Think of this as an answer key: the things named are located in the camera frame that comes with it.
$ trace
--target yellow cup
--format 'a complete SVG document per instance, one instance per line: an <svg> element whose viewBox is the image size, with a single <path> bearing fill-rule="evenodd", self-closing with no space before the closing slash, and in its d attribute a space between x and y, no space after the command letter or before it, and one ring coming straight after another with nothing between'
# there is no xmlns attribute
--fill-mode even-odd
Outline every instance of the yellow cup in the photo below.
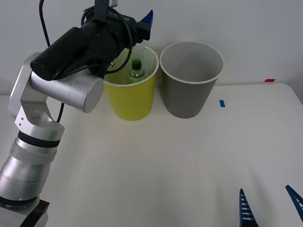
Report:
<svg viewBox="0 0 303 227"><path fill-rule="evenodd" d="M108 70L118 68L126 59L128 50L125 49L114 61L115 66ZM138 83L129 84L128 75L132 59L138 58L142 62L148 77ZM114 74L104 77L104 89L115 113L127 121L137 121L148 115L152 109L153 92L156 74L160 73L159 59L156 53L147 46L136 45L126 67Z"/></svg>

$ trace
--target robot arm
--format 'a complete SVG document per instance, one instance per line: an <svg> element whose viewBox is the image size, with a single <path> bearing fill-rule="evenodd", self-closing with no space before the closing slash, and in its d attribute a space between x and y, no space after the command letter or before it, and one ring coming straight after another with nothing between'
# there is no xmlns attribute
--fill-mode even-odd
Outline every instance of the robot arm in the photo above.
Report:
<svg viewBox="0 0 303 227"><path fill-rule="evenodd" d="M21 68L8 106L19 134L0 171L0 227L10 221L15 221L10 226L45 226L48 203L39 200L39 194L64 132L50 114L48 96L89 113L98 104L112 61L124 48L150 38L151 23L112 13L108 6L116 6L116 1L97 0L85 11L81 28L70 29L42 53L32 54Z"/></svg>

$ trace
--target white table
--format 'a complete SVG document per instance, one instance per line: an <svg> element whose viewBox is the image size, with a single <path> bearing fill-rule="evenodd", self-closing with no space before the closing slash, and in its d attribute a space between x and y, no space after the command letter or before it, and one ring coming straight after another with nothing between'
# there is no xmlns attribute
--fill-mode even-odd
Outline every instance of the white table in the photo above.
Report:
<svg viewBox="0 0 303 227"><path fill-rule="evenodd" d="M7 102L1 165L17 136ZM56 118L60 104L48 103ZM303 106L287 85L214 87L186 120L156 91L150 115L127 122L104 93L90 114L66 107L62 124L41 194L48 227L237 227L240 188L260 227L303 225L285 189L303 196Z"/></svg>

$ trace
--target paper cup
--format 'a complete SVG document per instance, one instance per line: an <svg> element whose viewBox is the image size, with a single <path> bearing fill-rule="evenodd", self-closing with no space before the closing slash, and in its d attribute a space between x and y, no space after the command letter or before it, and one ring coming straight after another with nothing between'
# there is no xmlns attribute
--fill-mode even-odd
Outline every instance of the paper cup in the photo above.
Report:
<svg viewBox="0 0 303 227"><path fill-rule="evenodd" d="M128 50L125 49L114 61L119 67L126 59ZM148 77L135 84L128 84L129 67L132 59L139 58ZM156 53L147 46L136 45L133 48L129 64L121 71L107 74L104 77L104 89L115 113L127 121L137 121L148 115L152 109L153 92L156 74L159 71L159 59Z"/></svg>
<svg viewBox="0 0 303 227"><path fill-rule="evenodd" d="M211 45L178 42L160 56L166 109L179 118L196 116L223 69L222 55Z"/></svg>

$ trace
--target bottle cap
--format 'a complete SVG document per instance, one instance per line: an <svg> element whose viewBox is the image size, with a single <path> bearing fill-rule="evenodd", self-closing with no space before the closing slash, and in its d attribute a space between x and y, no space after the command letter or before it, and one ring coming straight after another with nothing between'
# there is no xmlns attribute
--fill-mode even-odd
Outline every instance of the bottle cap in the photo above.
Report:
<svg viewBox="0 0 303 227"><path fill-rule="evenodd" d="M132 68L133 70L140 70L142 67L142 63L140 59L134 59L132 62Z"/></svg>

